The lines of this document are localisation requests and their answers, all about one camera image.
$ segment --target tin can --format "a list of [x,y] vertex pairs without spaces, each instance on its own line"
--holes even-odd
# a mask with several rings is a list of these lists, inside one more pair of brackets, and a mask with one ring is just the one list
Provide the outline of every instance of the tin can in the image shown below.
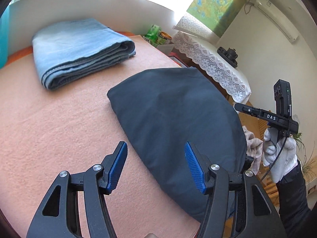
[[153,24],[151,28],[149,29],[149,31],[147,32],[147,34],[145,35],[145,37],[155,42],[160,32],[161,32],[161,27]]
[[171,42],[171,40],[172,40],[172,37],[169,34],[161,31],[160,34],[158,35],[158,39],[156,43],[158,45],[168,45]]

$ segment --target white logo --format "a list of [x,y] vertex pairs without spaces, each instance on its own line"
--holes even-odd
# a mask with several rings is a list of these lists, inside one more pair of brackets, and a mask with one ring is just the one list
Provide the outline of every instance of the white logo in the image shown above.
[[275,116],[271,116],[271,115],[268,114],[268,115],[267,115],[267,118],[270,118],[270,119],[272,119],[272,120],[275,121],[275,118],[276,118],[276,117],[275,117]]

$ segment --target ceiling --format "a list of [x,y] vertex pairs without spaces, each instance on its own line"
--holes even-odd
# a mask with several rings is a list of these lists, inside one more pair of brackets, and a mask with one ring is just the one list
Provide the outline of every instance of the ceiling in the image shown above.
[[317,26],[301,0],[270,0],[288,17],[317,58]]

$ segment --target person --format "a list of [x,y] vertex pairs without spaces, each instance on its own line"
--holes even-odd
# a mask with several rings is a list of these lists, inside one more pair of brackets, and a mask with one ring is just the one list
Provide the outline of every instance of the person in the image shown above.
[[[285,138],[276,147],[274,133],[266,129],[263,142],[263,164],[269,166],[279,153]],[[285,146],[270,171],[271,179],[276,183],[280,200],[280,218],[288,238],[317,237],[317,203],[313,210],[308,208],[306,183],[301,163],[296,155],[296,141],[287,138]]]

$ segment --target hand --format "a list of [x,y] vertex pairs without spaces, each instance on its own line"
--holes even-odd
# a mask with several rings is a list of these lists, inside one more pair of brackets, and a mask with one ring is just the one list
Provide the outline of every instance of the hand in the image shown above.
[[[271,131],[271,133],[272,135],[273,133],[277,133],[276,129]],[[272,140],[276,140],[276,137],[271,137],[271,133],[269,129],[266,129],[264,132],[262,155],[264,166],[270,166],[274,162],[285,140],[285,138],[282,138],[275,147]],[[293,138],[287,138],[280,156],[270,171],[272,182],[279,182],[283,176],[287,175],[296,166],[296,141]]]

